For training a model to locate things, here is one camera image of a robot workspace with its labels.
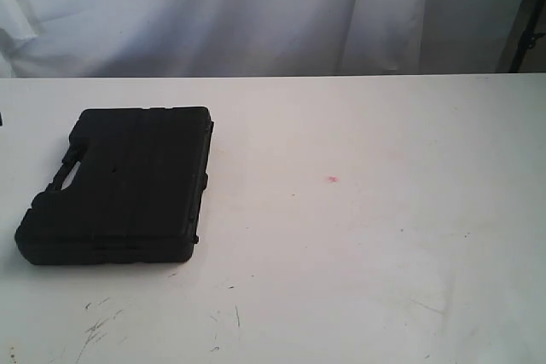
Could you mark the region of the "black plastic tool case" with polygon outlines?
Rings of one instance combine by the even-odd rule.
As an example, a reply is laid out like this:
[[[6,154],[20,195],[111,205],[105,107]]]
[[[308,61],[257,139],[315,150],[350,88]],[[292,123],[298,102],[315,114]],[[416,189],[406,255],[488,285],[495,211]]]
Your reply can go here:
[[[188,261],[212,132],[206,107],[84,110],[15,231],[20,254],[34,265]]]

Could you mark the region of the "white cloth backdrop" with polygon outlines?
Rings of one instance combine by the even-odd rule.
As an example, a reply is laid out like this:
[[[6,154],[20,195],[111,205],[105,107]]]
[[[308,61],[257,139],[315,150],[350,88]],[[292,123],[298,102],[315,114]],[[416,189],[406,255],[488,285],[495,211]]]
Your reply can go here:
[[[1,0],[1,74],[493,72],[521,1]]]

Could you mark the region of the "black metal stand pole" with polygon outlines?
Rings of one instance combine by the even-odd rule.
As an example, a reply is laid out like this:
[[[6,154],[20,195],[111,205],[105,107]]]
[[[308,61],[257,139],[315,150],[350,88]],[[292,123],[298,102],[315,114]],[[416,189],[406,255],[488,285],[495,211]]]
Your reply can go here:
[[[545,0],[523,0],[519,16],[523,26],[508,69],[510,73],[520,72],[529,54],[537,60],[540,47],[545,49]]]

